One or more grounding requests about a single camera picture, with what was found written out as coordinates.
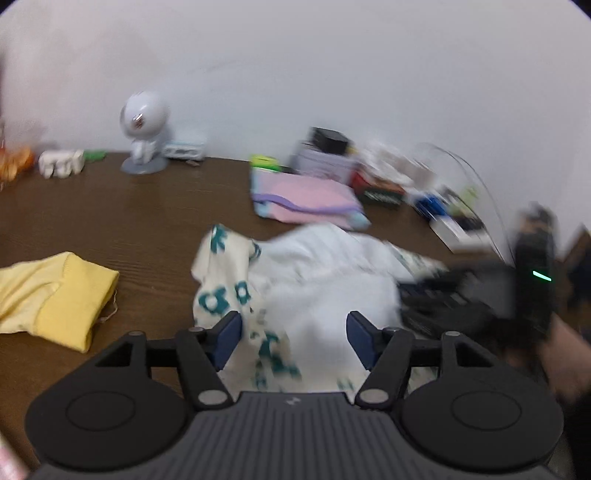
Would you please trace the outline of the person right hand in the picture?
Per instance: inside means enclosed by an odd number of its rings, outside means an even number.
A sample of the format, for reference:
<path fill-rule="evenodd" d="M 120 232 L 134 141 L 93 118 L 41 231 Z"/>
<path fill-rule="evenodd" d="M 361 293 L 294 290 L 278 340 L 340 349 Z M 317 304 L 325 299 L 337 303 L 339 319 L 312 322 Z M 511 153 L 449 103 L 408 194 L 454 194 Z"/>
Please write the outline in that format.
<path fill-rule="evenodd" d="M 574 404 L 590 392 L 590 344 L 557 315 L 537 354 L 549 386 L 561 400 Z"/>

